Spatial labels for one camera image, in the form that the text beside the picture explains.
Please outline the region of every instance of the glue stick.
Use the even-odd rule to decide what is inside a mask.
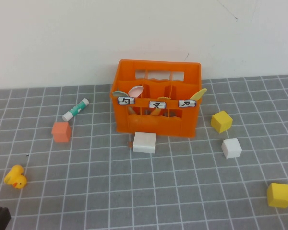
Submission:
[[[74,108],[68,111],[62,116],[64,121],[69,121],[74,116],[76,116],[81,110],[83,110],[89,104],[88,100],[84,98],[80,103],[78,103]]]

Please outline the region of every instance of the white label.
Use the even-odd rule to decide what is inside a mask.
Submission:
[[[149,102],[149,108],[165,109],[166,107],[167,107],[166,102],[158,102],[158,101],[150,101]]]
[[[134,104],[134,97],[119,97],[118,98],[119,105],[129,105]]]
[[[178,107],[179,108],[187,108],[187,107],[195,107],[196,101],[195,100],[179,100]]]

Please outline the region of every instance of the white cube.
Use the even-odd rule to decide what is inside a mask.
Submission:
[[[227,158],[239,157],[242,152],[241,145],[238,142],[237,138],[223,140],[222,143],[223,153]]]
[[[155,153],[156,133],[135,132],[133,141],[134,152]]]

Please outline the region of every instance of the orange plastic crate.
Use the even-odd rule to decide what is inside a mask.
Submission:
[[[138,70],[145,73],[143,78],[136,78]],[[149,79],[150,71],[169,71],[169,78]],[[184,72],[184,79],[173,80],[174,72]],[[118,98],[113,96],[113,92],[120,90],[128,93],[137,85],[142,85],[144,91],[139,98],[135,98],[135,103],[119,105]],[[117,131],[194,137],[201,100],[196,102],[195,107],[179,108],[178,103],[179,100],[190,99],[200,89],[201,64],[199,63],[121,60],[110,94],[113,100]],[[158,97],[168,97],[170,100],[160,100]],[[159,116],[147,115],[147,111],[154,110],[149,108],[150,101],[166,102],[166,108],[162,109]],[[128,114],[128,106],[133,107],[137,114]],[[175,116],[169,117],[170,113],[175,113]]]

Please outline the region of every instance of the foam block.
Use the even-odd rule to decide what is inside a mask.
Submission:
[[[156,133],[135,132],[133,141],[134,152],[155,153]]]
[[[68,122],[55,122],[51,133],[55,142],[69,142],[72,129]]]
[[[231,128],[232,121],[233,119],[225,111],[221,111],[212,116],[211,126],[215,128],[218,133],[222,133]]]
[[[238,139],[227,139],[223,140],[222,151],[226,158],[234,158],[241,155],[242,148]]]
[[[267,189],[268,205],[288,207],[288,184],[271,183]]]

